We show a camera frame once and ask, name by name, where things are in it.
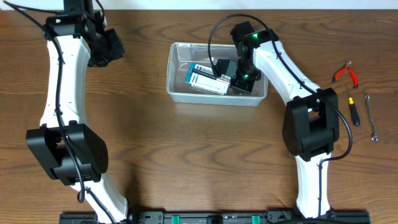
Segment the white blue cardboard box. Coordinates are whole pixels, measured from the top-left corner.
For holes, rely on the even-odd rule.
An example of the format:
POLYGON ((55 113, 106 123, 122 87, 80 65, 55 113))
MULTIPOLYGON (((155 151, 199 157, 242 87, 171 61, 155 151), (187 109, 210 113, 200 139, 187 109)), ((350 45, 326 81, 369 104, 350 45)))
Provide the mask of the white blue cardboard box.
POLYGON ((201 90, 209 91, 211 93, 226 95, 230 84, 231 77, 227 75, 221 75, 216 80, 204 77, 197 73, 192 73, 192 69, 201 70, 203 72, 209 73, 213 75, 213 71, 210 67, 206 67, 204 65, 199 65, 197 63, 191 63, 185 77, 185 81, 194 88, 198 88, 201 90))

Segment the red handled pliers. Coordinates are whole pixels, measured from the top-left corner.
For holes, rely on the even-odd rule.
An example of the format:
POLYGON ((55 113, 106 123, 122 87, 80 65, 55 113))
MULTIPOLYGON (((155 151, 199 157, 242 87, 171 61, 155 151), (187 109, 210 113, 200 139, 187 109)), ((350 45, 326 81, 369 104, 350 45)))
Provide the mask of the red handled pliers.
POLYGON ((352 61, 345 61, 345 64, 343 65, 343 67, 341 69, 339 69, 337 72, 335 72, 335 74, 332 76, 332 82, 336 83, 338 81, 338 78, 344 74, 345 72, 348 72, 352 81, 353 81, 353 88, 357 89, 359 87, 359 80, 355 74, 355 72, 353 71, 352 68, 352 61))

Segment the black yellow screwdriver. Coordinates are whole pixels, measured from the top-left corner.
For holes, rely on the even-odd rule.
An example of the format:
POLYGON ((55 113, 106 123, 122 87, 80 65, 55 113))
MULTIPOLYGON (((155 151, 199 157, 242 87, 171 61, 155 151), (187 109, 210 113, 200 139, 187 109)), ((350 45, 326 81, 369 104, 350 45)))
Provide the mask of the black yellow screwdriver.
POLYGON ((353 97, 351 96, 351 94, 349 92, 348 86, 346 86, 346 92, 348 94, 348 105, 349 105, 349 111, 351 114, 351 120, 352 120, 354 126, 360 126, 361 122, 360 122, 359 114, 356 109, 356 105, 354 103, 353 97))

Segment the silver wrench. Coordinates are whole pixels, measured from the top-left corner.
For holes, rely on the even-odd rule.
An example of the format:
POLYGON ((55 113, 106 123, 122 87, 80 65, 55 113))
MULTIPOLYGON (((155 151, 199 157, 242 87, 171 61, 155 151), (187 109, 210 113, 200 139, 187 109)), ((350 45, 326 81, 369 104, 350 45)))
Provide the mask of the silver wrench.
POLYGON ((368 112, 369 122, 371 124, 371 130, 372 130, 371 140, 373 142, 378 142, 379 139, 378 139, 378 136, 377 136, 377 127, 376 127, 376 124, 374 122, 374 118, 373 118, 373 114, 372 114, 369 102, 370 102, 370 95, 368 93, 366 93, 364 95, 364 103, 365 103, 365 107, 366 107, 367 112, 368 112))

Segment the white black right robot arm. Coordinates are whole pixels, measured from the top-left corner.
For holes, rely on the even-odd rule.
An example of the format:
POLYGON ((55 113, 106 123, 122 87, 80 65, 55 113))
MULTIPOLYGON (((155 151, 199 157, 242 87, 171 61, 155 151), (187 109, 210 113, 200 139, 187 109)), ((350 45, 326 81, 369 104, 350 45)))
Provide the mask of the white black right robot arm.
POLYGON ((246 21, 236 24, 230 36, 239 59, 219 59, 213 70, 219 77, 230 76, 231 86, 241 93, 250 94, 263 75, 273 84, 285 103, 282 137, 297 163, 296 207, 305 218, 324 217, 330 210, 326 191, 328 163, 340 137, 335 91, 321 89, 309 80, 268 27, 256 31, 246 21))

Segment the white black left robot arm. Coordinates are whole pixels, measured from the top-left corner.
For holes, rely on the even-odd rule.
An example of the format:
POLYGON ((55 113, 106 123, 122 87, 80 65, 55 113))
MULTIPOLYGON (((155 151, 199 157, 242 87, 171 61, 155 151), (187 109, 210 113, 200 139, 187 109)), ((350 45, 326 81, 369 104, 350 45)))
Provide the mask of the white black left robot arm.
POLYGON ((77 191, 96 223, 126 223, 128 202, 108 170, 106 143, 89 127, 86 71, 105 67, 124 53, 121 39, 106 27, 104 11, 93 1, 65 1, 63 11, 42 25, 50 57, 49 87, 39 127, 26 143, 46 174, 77 191))

